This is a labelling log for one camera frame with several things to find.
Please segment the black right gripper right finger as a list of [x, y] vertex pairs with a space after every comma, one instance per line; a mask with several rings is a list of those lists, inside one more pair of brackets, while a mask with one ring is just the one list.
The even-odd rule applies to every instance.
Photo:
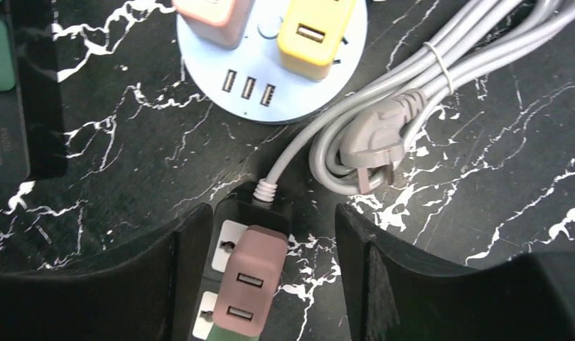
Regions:
[[575, 253], [473, 269], [344, 204], [335, 209], [335, 236], [353, 340], [575, 340]]

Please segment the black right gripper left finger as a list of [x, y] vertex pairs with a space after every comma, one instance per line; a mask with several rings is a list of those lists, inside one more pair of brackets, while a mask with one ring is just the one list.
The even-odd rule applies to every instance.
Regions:
[[0, 340], [187, 340], [212, 232], [201, 204], [62, 269], [0, 271]]

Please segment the mauve pink usb plug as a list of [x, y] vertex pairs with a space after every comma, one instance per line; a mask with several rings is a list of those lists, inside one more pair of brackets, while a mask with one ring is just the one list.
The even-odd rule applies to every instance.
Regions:
[[225, 268], [213, 322], [226, 330], [256, 337], [266, 324], [279, 285], [288, 237], [252, 225], [236, 243]]

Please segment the black short power strip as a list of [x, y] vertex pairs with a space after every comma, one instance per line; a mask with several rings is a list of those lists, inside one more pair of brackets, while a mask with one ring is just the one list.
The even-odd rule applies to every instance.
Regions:
[[276, 230], [289, 241], [292, 205], [282, 199], [262, 202], [254, 197], [254, 188], [254, 183], [239, 185], [214, 210], [213, 232], [186, 340], [206, 340], [214, 324], [213, 311], [227, 260], [248, 227], [259, 225]]

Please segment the black long power strip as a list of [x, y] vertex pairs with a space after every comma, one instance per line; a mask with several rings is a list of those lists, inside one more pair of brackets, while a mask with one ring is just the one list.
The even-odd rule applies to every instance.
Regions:
[[15, 86], [0, 92], [0, 183], [57, 178], [68, 169], [52, 1], [0, 1]]

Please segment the round light blue socket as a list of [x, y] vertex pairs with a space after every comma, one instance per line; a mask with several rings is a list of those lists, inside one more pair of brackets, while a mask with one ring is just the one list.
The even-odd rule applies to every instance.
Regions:
[[287, 1], [253, 1], [235, 48], [198, 36], [176, 19], [181, 57], [192, 80], [217, 106], [264, 124], [293, 123], [327, 104], [354, 75], [367, 37], [367, 4], [357, 1], [335, 63], [323, 80], [308, 80], [281, 65], [276, 37]]

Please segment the yellow usb plug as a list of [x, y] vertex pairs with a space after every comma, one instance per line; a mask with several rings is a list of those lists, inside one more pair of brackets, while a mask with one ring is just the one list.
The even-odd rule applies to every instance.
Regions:
[[352, 16], [350, 0], [293, 0], [277, 37], [284, 69], [314, 81], [326, 78]]

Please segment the salmon pink usb plug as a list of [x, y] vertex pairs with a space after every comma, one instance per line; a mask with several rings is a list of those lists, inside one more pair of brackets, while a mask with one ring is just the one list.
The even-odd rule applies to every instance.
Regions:
[[172, 1], [194, 34], [227, 49], [240, 44], [253, 4], [251, 0]]

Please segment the green usb plug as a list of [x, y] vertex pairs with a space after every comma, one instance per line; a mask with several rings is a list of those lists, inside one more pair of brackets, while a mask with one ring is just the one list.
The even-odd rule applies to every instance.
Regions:
[[238, 332], [222, 328], [216, 324], [210, 329], [206, 341], [258, 341], [259, 336], [246, 336]]

